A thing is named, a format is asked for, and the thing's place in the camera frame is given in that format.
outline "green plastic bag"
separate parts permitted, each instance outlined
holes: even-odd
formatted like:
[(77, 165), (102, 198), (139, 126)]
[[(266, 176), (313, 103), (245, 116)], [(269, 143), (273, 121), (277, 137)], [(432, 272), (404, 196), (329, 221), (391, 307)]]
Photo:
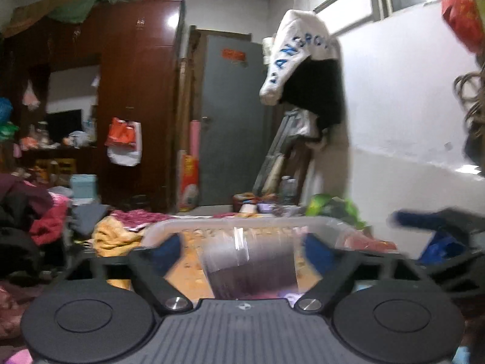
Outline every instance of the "green plastic bag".
[(367, 224), (360, 220), (359, 210), (352, 200), (342, 199), (331, 194), (316, 194), (310, 200), (306, 216), (335, 217), (363, 230)]

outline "gray door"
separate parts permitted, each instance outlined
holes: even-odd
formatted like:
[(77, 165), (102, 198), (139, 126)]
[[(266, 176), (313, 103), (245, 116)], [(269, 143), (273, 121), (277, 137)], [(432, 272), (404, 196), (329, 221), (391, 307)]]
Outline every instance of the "gray door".
[[(246, 61), (240, 61), (241, 52)], [(251, 191), (270, 146), (271, 107), (259, 100), (261, 45), (208, 36), (202, 85), (200, 205), (230, 204)]]

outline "red sticker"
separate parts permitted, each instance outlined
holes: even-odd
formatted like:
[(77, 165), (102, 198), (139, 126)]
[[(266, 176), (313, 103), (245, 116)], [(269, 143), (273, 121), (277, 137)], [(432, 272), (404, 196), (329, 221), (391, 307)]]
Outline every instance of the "red sticker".
[(246, 61), (246, 53), (241, 52), (239, 50), (223, 49), (222, 50), (222, 57), (224, 59), (237, 60), (239, 62), (245, 62)]

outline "yellow cloth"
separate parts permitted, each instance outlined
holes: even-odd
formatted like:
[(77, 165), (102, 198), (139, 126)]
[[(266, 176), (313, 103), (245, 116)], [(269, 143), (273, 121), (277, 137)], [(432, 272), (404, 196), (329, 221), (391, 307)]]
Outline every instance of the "yellow cloth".
[[(124, 256), (140, 245), (143, 232), (125, 230), (123, 224), (112, 216), (106, 216), (95, 227), (93, 248), (101, 257)], [(109, 279), (109, 284), (129, 290), (129, 279)]]

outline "wooden wardrobe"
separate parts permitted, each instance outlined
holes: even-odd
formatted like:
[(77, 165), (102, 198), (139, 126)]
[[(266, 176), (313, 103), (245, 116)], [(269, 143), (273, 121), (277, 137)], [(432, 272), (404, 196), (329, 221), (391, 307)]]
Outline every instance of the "wooden wardrobe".
[[(100, 64), (98, 143), (79, 152), (78, 173), (98, 175), (105, 204), (120, 206), (145, 194), (153, 210), (169, 209), (175, 196), (176, 68), (183, 19), (182, 0), (100, 4), (81, 25), (43, 18), (5, 40), (0, 96), (14, 106), (11, 120), (21, 127), (20, 137), (30, 124), (44, 120), (51, 72)], [(28, 79), (41, 101), (34, 112), (22, 105)], [(135, 167), (115, 165), (107, 157), (104, 142), (113, 117), (141, 123), (142, 160)], [(72, 157), (76, 149), (32, 155), (49, 159), (64, 153)]]

